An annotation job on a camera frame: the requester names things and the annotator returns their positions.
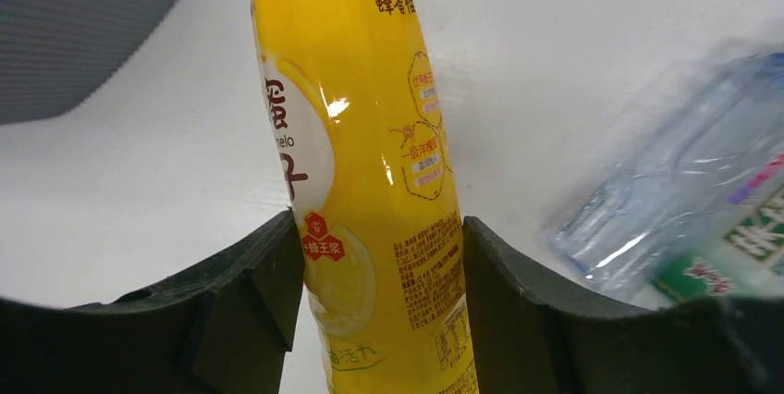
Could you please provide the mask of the yellow honey pomelo bottle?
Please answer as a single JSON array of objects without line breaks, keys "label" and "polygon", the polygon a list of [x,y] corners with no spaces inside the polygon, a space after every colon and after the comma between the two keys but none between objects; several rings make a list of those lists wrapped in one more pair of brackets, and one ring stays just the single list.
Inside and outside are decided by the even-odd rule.
[{"label": "yellow honey pomelo bottle", "polygon": [[252,0],[332,393],[475,393],[463,230],[414,0]]}]

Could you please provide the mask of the clear blue cap bottle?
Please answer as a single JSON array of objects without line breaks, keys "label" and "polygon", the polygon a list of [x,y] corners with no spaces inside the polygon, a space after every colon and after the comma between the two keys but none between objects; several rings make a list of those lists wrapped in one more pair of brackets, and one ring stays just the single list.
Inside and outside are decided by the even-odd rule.
[{"label": "clear blue cap bottle", "polygon": [[783,293],[783,55],[724,66],[548,237],[591,289]]}]

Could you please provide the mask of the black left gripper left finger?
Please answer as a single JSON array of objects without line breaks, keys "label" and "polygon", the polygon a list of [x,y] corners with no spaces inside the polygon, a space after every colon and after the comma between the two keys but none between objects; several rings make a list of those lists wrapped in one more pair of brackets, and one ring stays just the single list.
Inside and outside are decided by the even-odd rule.
[{"label": "black left gripper left finger", "polygon": [[111,303],[1,302],[5,393],[276,393],[304,262],[283,211],[232,246]]}]

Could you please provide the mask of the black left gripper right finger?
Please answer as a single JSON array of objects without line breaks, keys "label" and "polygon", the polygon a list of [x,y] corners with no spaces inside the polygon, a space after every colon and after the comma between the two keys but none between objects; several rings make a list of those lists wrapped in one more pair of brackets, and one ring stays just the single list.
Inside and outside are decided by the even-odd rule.
[{"label": "black left gripper right finger", "polygon": [[483,393],[779,393],[783,302],[708,297],[649,310],[587,289],[463,222]]}]

